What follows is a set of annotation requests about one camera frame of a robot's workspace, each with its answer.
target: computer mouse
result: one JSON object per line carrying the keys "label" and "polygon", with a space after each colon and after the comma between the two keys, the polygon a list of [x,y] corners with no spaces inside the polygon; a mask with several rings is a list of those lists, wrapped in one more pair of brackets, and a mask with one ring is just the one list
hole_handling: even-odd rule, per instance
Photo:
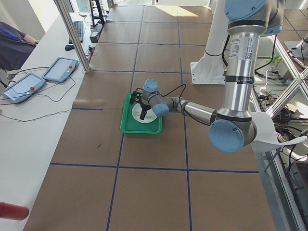
{"label": "computer mouse", "polygon": [[67,44],[67,45],[65,46],[65,50],[66,50],[66,51],[70,51],[70,50],[72,50],[72,49],[74,49],[74,45],[73,45],[73,44]]}

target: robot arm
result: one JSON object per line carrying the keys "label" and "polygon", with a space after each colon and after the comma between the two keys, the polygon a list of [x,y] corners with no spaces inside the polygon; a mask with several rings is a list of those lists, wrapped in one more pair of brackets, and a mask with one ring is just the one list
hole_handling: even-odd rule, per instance
{"label": "robot arm", "polygon": [[137,100],[146,110],[162,117],[169,111],[190,115],[210,126],[209,137],[216,148],[236,152],[250,144],[257,128],[248,112],[254,82],[259,39],[263,34],[277,34],[282,28],[285,0],[226,0],[229,18],[230,55],[222,107],[214,110],[180,98],[162,97],[158,83],[149,79]]}

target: label sticker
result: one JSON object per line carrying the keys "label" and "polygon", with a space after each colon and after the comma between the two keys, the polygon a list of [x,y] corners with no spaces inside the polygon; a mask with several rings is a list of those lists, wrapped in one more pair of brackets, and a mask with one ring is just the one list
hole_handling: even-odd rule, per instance
{"label": "label sticker", "polygon": [[257,52],[258,39],[256,37],[243,37],[239,51],[239,60],[254,61]]}
{"label": "label sticker", "polygon": [[237,58],[239,56],[240,44],[241,44],[240,38],[238,39],[235,38],[231,40],[229,58]]}

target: keyboard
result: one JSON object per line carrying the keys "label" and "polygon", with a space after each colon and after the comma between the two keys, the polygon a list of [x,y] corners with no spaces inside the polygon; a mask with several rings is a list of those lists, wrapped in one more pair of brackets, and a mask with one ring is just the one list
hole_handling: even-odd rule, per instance
{"label": "keyboard", "polygon": [[[83,42],[83,22],[82,21],[75,21],[75,22],[73,22],[73,24],[74,24],[75,30],[77,32],[77,35],[79,37],[79,41]],[[69,44],[73,43],[71,38],[69,38],[68,43]]]}

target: tablet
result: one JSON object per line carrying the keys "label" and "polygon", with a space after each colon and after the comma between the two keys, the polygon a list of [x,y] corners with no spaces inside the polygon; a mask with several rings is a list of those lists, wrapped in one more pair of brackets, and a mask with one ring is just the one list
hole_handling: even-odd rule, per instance
{"label": "tablet", "polygon": [[75,71],[77,64],[78,60],[76,59],[58,57],[43,74],[42,78],[61,83]]}
{"label": "tablet", "polygon": [[1,94],[12,103],[21,103],[39,90],[46,80],[29,73],[19,81],[8,86]]}

